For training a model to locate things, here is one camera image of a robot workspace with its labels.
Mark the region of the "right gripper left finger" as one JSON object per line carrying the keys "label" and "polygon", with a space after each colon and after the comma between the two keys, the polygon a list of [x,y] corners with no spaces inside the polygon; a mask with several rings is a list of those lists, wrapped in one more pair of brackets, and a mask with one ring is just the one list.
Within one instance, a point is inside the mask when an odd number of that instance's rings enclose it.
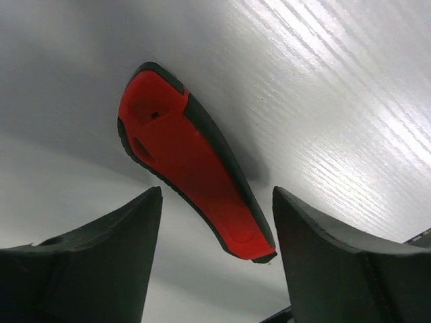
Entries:
{"label": "right gripper left finger", "polygon": [[39,245],[1,251],[2,322],[140,322],[162,192]]}

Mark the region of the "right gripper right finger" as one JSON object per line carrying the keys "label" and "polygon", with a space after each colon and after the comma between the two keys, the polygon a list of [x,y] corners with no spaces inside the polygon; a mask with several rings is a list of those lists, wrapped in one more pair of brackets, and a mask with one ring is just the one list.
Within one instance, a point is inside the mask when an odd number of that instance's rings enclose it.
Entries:
{"label": "right gripper right finger", "polygon": [[429,322],[430,232],[405,243],[356,229],[273,189],[295,322]]}

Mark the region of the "red folding utility knife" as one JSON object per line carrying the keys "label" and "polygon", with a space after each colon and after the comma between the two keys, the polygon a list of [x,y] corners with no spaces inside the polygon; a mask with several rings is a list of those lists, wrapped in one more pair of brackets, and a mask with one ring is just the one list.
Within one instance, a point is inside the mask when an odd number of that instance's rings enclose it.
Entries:
{"label": "red folding utility knife", "polygon": [[258,264],[275,258],[269,224],[227,140],[173,74],[151,61],[137,68],[117,131],[127,155],[183,198],[225,252]]}

